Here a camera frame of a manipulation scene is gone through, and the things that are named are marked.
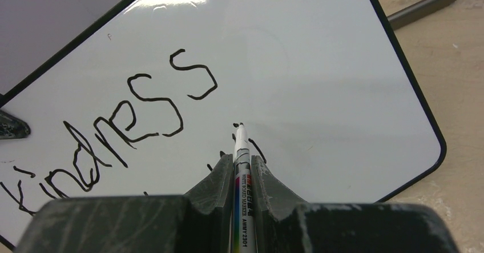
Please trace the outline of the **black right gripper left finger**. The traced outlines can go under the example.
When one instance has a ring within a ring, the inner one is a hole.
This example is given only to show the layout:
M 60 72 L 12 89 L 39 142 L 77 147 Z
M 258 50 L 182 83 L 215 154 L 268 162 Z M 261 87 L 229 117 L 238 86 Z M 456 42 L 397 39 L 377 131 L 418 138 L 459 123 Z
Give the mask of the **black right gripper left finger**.
M 33 218 L 16 252 L 227 252 L 233 158 L 183 195 L 52 200 Z

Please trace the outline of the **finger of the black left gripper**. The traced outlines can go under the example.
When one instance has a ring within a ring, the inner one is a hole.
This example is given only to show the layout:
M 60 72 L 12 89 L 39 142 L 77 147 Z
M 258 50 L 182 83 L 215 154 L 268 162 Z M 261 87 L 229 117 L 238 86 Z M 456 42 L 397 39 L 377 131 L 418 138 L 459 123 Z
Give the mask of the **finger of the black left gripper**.
M 1 140 L 27 138 L 30 134 L 31 128 L 25 121 L 1 110 Z

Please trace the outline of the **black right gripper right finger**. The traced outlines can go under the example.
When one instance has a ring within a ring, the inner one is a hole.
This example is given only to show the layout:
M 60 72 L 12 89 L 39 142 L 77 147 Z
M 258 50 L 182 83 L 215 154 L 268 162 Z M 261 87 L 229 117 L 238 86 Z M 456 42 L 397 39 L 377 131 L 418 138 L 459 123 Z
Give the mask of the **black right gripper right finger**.
M 258 252 L 458 252 L 431 208 L 402 203 L 309 203 L 252 157 Z

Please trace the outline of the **black whiteboard marker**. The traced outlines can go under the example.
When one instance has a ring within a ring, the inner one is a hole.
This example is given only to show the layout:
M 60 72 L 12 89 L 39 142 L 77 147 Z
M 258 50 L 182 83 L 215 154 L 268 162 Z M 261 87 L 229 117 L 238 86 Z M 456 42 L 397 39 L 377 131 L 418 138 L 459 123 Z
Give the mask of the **black whiteboard marker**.
M 232 252 L 256 252 L 253 210 L 251 155 L 249 138 L 243 123 L 235 124 L 234 199 L 232 218 Z

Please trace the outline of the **white whiteboard black frame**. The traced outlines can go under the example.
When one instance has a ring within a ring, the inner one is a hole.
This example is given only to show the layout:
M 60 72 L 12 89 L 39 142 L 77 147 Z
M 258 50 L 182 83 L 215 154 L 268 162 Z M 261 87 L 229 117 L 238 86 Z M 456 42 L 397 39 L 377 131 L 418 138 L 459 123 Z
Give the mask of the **white whiteboard black frame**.
M 48 201 L 182 194 L 235 124 L 309 202 L 385 200 L 446 145 L 378 0 L 125 0 L 1 102 L 1 237 Z

